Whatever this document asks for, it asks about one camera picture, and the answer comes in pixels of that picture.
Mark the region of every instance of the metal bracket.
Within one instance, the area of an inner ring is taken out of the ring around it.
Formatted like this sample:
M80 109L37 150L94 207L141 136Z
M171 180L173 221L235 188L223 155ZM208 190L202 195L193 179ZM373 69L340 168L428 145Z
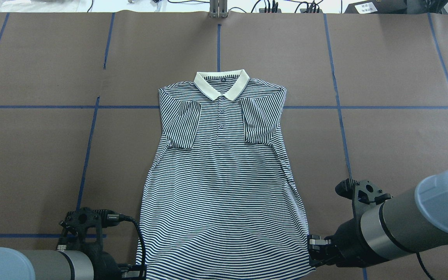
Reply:
M210 0L210 17L227 18L228 0Z

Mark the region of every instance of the white collar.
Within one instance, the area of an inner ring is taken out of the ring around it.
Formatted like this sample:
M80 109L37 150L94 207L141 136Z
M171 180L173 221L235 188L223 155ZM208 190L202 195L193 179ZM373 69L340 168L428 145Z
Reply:
M224 77L229 75L240 75L238 80L226 93L221 94L215 90L208 82L204 79L205 77ZM225 96L231 101L235 101L236 98L243 92L247 84L249 83L250 77L245 72L244 69L227 71L227 72L196 72L196 77L194 78L194 84L198 87L199 91L205 94L211 100L217 99L219 96Z

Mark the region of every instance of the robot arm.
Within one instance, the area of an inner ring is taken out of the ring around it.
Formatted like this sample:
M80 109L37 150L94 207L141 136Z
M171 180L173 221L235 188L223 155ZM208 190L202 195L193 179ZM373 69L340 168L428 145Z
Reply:
M103 251L103 228L132 222L142 245L142 263L117 264ZM5 280L145 280L144 242L137 222L111 210L87 207L67 213L57 250L13 250L0 247L0 279ZM87 242L89 228L96 240Z
M335 188L352 200L354 218L332 236L309 236L314 266L373 266L448 245L448 170L395 198L369 181L347 179Z

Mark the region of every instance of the button placket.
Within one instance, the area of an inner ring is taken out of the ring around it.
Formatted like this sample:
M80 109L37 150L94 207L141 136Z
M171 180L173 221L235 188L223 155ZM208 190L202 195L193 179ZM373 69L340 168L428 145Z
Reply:
M220 96L219 97L219 102L218 102L218 108L217 108L217 135L220 136L222 129L224 128L224 124L222 123L222 121L224 120L224 110L222 108L223 102L224 102L225 97L224 96Z

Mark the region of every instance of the white floor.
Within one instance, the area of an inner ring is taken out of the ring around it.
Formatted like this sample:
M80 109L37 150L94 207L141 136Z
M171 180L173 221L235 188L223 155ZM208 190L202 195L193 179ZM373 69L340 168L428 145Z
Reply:
M86 12L93 3L92 12L116 12L122 10L139 11L139 12L191 12L191 11L208 11L208 3L169 3L167 0L154 3L152 0L0 0L0 12ZM261 1L254 12L258 12L259 8L264 7L266 0ZM279 8L282 12L294 12L298 3L287 0L278 0ZM350 3L360 2L362 0L344 0L343 10ZM228 0L228 8L240 7L250 12L255 1L254 0ZM341 0L323 0L319 4L324 13L339 14L341 12Z

